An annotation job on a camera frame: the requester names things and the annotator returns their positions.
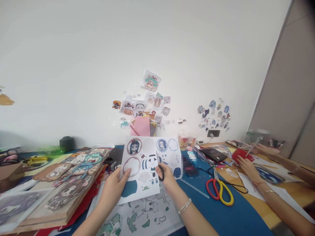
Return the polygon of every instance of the person's right hand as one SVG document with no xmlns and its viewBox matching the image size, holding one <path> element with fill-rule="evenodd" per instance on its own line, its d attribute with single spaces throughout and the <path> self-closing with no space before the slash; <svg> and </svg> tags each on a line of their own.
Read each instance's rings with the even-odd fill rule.
<svg viewBox="0 0 315 236">
<path fill-rule="evenodd" d="M 178 186 L 171 168 L 169 168 L 167 165 L 164 163 L 159 162 L 158 163 L 164 170 L 164 181 L 163 184 L 166 188 L 166 190 L 169 192 L 170 190 L 173 190 L 175 187 Z M 157 172 L 158 176 L 162 179 L 162 171 L 160 170 L 160 167 L 156 166 L 155 171 Z"/>
</svg>

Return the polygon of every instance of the silver bracelet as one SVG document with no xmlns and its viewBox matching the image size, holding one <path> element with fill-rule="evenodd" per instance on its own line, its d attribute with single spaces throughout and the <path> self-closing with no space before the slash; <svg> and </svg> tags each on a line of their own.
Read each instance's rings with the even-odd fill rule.
<svg viewBox="0 0 315 236">
<path fill-rule="evenodd" d="M 191 203 L 191 199 L 189 199 L 188 202 L 181 207 L 181 209 L 178 211 L 178 214 L 180 215 L 181 213 L 183 213 L 183 211 L 186 210 L 186 208 L 189 206 L 190 203 Z"/>
</svg>

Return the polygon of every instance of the white wall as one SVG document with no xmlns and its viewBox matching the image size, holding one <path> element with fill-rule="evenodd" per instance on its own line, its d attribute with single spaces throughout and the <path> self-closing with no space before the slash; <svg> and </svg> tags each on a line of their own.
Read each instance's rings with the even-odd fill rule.
<svg viewBox="0 0 315 236">
<path fill-rule="evenodd" d="M 0 106 L 1 145 L 123 144 L 112 101 L 144 95 L 145 69 L 172 96 L 169 120 L 205 136 L 197 108 L 222 97 L 231 129 L 214 141 L 242 138 L 290 2 L 1 1 L 0 85 L 15 101 Z"/>
</svg>

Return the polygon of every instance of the printed cartoon sheet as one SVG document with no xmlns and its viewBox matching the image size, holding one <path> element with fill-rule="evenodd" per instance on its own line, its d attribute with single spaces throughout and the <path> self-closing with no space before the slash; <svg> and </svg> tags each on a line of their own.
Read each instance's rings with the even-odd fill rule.
<svg viewBox="0 0 315 236">
<path fill-rule="evenodd" d="M 122 157 L 120 177 L 131 168 L 130 177 L 118 202 L 123 204 L 159 193 L 155 167 L 168 165 L 174 177 L 182 177 L 181 153 L 177 138 L 129 136 Z"/>
</svg>

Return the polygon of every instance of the scissors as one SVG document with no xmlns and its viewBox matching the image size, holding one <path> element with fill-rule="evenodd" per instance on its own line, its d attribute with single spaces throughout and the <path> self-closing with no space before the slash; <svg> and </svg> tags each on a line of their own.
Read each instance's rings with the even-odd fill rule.
<svg viewBox="0 0 315 236">
<path fill-rule="evenodd" d="M 224 205 L 226 205 L 226 206 L 229 206 L 229 207 L 232 206 L 232 205 L 234 204 L 234 197 L 233 197 L 231 191 L 228 189 L 228 187 L 225 185 L 225 183 L 223 183 L 223 182 L 219 179 L 218 173 L 217 173 L 217 171 L 216 171 L 215 168 L 213 168 L 213 172 L 214 172 L 214 178 L 209 179 L 209 180 L 207 181 L 207 183 L 206 183 L 207 192 L 209 193 L 209 195 L 210 195 L 213 199 L 215 199 L 215 200 L 221 200 L 221 202 L 222 202 Z M 210 192 L 210 190 L 209 190 L 209 184 L 210 184 L 211 182 L 213 182 L 213 187 L 214 187 L 214 190 L 215 190 L 215 192 L 216 192 L 216 194 L 217 194 L 216 196 L 214 196 L 214 195 Z M 216 182 L 218 182 L 219 185 L 220 185 L 220 190 L 219 190 L 219 191 L 218 191 L 218 189 L 217 189 Z M 230 195 L 231 200 L 230 200 L 229 202 L 224 201 L 223 198 L 222 198 L 223 188 L 225 188 L 225 189 L 227 190 L 227 192 L 229 193 L 229 195 Z"/>
</svg>

